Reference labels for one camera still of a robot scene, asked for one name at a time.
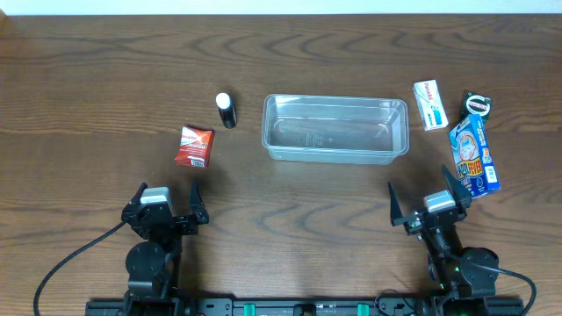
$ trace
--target red card pack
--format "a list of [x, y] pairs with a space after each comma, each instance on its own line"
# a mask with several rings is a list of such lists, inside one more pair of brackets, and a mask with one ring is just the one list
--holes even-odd
[[176, 163], [182, 166], [207, 168], [211, 146], [213, 145], [213, 131], [201, 131], [192, 127], [182, 129], [182, 140], [176, 156]]

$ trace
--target clear plastic bin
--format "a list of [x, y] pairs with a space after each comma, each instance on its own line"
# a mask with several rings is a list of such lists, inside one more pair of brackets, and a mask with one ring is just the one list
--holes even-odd
[[263, 106], [262, 144], [273, 159], [388, 164], [409, 148], [406, 103], [270, 95]]

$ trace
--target wooden table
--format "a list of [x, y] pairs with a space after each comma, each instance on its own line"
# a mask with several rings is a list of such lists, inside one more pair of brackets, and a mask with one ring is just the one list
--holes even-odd
[[[412, 84], [435, 78], [451, 126], [464, 90], [494, 99], [486, 133], [501, 191], [458, 224], [538, 286], [532, 315], [562, 313], [562, 17], [21, 17], [0, 37], [0, 314], [30, 315], [43, 276], [119, 222], [142, 182], [184, 210], [193, 178], [212, 222], [184, 238], [194, 295], [374, 297], [425, 291], [425, 247], [389, 223], [386, 182], [416, 205], [454, 168], [424, 132]], [[237, 100], [225, 129], [219, 91]], [[407, 102], [410, 150], [388, 166], [281, 162], [261, 145], [271, 93]], [[209, 169], [174, 163], [184, 125], [216, 130]], [[83, 314], [126, 290], [128, 227], [47, 285], [45, 315]], [[501, 276], [499, 294], [528, 299]]]

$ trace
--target white box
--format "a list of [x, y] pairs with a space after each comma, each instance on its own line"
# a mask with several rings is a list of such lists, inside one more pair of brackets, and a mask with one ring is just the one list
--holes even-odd
[[443, 128], [449, 124], [435, 80], [414, 83], [414, 95], [426, 131]]

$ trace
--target barcode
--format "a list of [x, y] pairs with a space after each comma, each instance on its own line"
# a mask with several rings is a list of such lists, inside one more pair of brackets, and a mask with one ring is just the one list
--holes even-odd
[[204, 162], [200, 162], [200, 161], [196, 161], [194, 159], [191, 159], [191, 166], [195, 166], [195, 167], [204, 167], [205, 163]]
[[495, 169], [492, 166], [485, 167], [486, 170], [486, 178], [488, 179], [489, 183], [496, 183], [498, 182], [498, 178], [495, 176]]

